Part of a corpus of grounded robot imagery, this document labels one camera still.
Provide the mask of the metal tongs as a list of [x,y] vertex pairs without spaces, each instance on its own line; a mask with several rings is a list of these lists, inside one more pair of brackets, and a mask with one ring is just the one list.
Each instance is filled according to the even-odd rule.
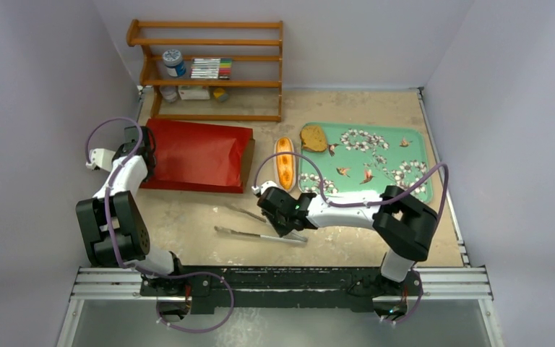
[[[246,210],[231,204],[226,204],[225,207],[234,212],[242,213],[244,215],[252,217],[253,219],[258,220],[261,223],[269,224],[269,222],[265,217],[261,215],[257,215],[249,210]],[[252,239],[263,239],[266,241],[280,242],[280,243],[286,243],[286,244],[305,245],[308,243],[308,239],[305,236],[302,236],[296,233],[295,231],[290,232],[286,236],[270,236],[270,235],[237,231],[232,228],[226,228],[224,226],[214,226],[214,230],[222,234],[230,234],[234,236],[242,236],[242,237],[252,238]]]

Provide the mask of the fake baguette bread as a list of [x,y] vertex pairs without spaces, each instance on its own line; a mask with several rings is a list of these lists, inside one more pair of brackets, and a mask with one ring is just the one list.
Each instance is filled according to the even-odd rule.
[[[288,137],[279,138],[274,145],[274,153],[294,151],[293,142]],[[291,154],[277,155],[273,158],[273,168],[278,186],[290,192],[296,183],[296,157]]]

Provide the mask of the red paper bag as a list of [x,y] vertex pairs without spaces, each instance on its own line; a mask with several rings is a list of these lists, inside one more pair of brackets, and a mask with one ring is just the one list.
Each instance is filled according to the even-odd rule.
[[167,119],[146,123],[155,135],[157,159],[144,189],[244,192],[254,158],[254,131]]

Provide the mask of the green floral tray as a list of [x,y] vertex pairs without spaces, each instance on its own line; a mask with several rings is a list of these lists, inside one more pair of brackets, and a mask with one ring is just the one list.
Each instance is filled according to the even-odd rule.
[[324,122],[318,124],[328,148],[320,153],[302,150],[321,173],[304,160],[298,161],[298,187],[319,192],[324,179],[328,197],[350,192],[374,191],[395,185],[414,185],[432,165],[423,136],[411,128]]

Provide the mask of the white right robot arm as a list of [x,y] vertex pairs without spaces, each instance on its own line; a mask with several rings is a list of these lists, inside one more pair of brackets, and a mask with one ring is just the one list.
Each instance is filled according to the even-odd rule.
[[262,215],[281,237],[328,227],[377,232],[389,247],[377,274],[377,285],[386,294],[401,289],[412,266],[427,260],[439,224],[437,212],[397,186],[380,195],[362,191],[327,199],[314,192],[294,198],[273,181],[252,191]]

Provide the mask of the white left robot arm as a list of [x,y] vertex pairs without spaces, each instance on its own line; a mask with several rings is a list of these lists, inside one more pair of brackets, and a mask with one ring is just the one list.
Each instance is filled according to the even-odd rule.
[[157,164],[151,130],[133,125],[124,130],[117,150],[88,148],[86,166],[109,173],[101,188],[79,201],[75,212],[85,251],[94,267],[130,268],[158,277],[158,285],[170,296],[186,288],[178,257],[150,243],[147,226],[135,196],[149,180]]

